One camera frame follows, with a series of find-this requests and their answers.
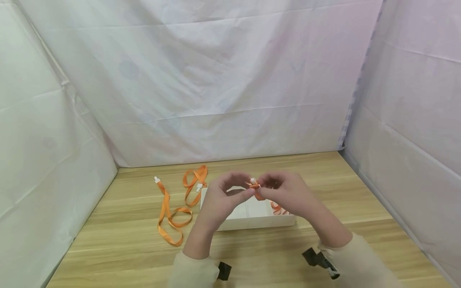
beige sleeve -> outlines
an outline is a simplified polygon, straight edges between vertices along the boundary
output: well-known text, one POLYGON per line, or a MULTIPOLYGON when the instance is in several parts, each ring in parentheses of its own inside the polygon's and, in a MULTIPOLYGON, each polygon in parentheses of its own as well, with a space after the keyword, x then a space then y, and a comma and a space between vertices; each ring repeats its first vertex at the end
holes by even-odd
POLYGON ((174 259, 168 288, 211 288, 218 274, 219 269, 210 258, 196 260, 181 251, 174 259))
POLYGON ((340 274, 333 280, 337 288, 404 287, 362 236, 354 234, 342 248, 332 249, 321 243, 318 248, 340 274))

white curtain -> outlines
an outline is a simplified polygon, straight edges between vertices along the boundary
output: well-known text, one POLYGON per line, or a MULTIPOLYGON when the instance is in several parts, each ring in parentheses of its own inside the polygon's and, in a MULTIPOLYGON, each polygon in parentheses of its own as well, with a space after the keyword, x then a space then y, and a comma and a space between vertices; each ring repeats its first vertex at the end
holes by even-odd
POLYGON ((0 0, 0 286, 40 287, 116 173, 103 133, 0 0))
POLYGON ((121 166, 337 150, 382 0, 18 0, 121 166))
POLYGON ((461 1, 388 0, 346 158, 461 285, 461 1))

person's left hand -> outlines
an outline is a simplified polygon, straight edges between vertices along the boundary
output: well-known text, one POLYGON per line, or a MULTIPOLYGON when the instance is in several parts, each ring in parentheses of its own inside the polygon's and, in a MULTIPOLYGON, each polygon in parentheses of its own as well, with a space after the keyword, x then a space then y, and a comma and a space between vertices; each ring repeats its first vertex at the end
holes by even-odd
POLYGON ((250 175, 243 172, 227 172, 208 185, 195 225, 214 233, 239 204, 250 199, 254 189, 229 190, 232 186, 248 188, 250 175))

person's right hand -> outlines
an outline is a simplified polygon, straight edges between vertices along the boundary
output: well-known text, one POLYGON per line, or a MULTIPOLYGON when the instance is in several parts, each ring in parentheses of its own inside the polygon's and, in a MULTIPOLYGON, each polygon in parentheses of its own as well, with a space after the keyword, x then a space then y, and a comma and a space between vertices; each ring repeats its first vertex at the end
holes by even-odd
POLYGON ((294 215, 310 221, 310 215, 323 207, 298 173, 272 171, 258 178, 262 197, 272 200, 294 215))

wooden table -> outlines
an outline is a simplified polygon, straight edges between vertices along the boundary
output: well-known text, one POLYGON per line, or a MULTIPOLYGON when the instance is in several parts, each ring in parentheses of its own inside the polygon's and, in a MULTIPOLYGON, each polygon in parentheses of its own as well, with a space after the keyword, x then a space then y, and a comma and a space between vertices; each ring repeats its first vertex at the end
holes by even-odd
MULTIPOLYGON (((199 164, 122 168, 73 242, 48 287, 166 287, 175 254, 157 231, 163 195, 184 205, 182 177, 199 164)), ((207 163, 207 181, 229 170, 257 177, 267 170, 299 172, 318 197, 362 235, 407 287, 450 287, 337 152, 207 163)), ((192 223, 183 229, 185 235, 192 223)), ((173 237, 173 230, 168 230, 173 237)), ((301 256, 316 246, 311 225, 217 232, 211 256, 232 266, 216 287, 330 287, 325 270, 301 256)))

